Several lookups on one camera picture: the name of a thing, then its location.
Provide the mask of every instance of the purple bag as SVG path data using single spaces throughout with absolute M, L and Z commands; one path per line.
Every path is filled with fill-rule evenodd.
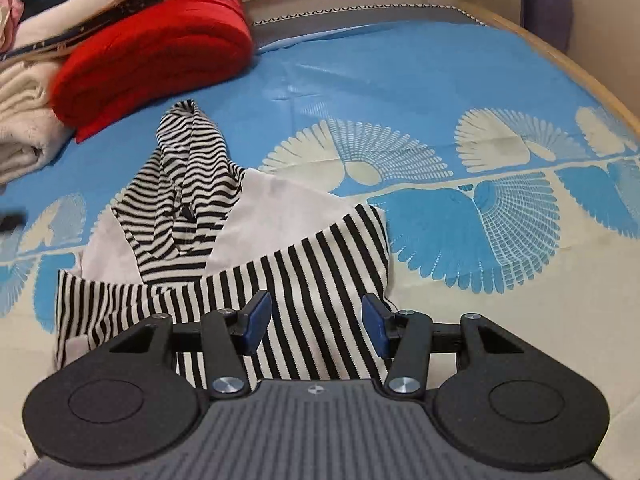
M 564 54 L 569 50 L 573 23 L 572 0 L 522 0 L 520 26 Z

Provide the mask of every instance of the beige wall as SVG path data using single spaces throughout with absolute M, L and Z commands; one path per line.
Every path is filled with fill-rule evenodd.
M 518 23 L 520 0 L 493 10 Z M 640 116 L 640 0 L 574 0 L 569 56 Z

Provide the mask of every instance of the folded red blanket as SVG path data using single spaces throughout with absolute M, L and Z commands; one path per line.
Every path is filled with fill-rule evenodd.
M 82 142 L 154 99 L 237 75 L 253 49 L 240 0 L 168 0 L 78 46 L 50 101 Z

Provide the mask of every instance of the metal bolt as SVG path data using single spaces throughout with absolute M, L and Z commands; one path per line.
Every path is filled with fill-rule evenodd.
M 396 394 L 412 394 L 420 389 L 420 383 L 412 377 L 396 377 L 391 379 L 389 387 Z
M 220 377 L 213 381 L 213 389 L 220 394 L 234 394 L 244 387 L 244 381 L 237 377 Z

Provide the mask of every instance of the black circular pad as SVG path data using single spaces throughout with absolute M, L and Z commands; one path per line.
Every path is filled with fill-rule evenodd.
M 438 389 L 433 413 L 464 453 L 522 471 L 590 460 L 609 424 L 607 403 L 595 386 L 530 353 L 476 359 Z
M 39 454 L 113 467 L 160 453 L 194 426 L 200 409 L 184 378 L 131 354 L 105 355 L 71 363 L 29 394 L 22 420 Z
M 69 398 L 69 408 L 82 420 L 107 424 L 133 416 L 144 400 L 142 390 L 135 384 L 101 379 L 74 391 Z
M 491 407 L 511 422 L 541 424 L 560 415 L 564 399 L 555 389 L 535 381 L 508 381 L 489 394 Z

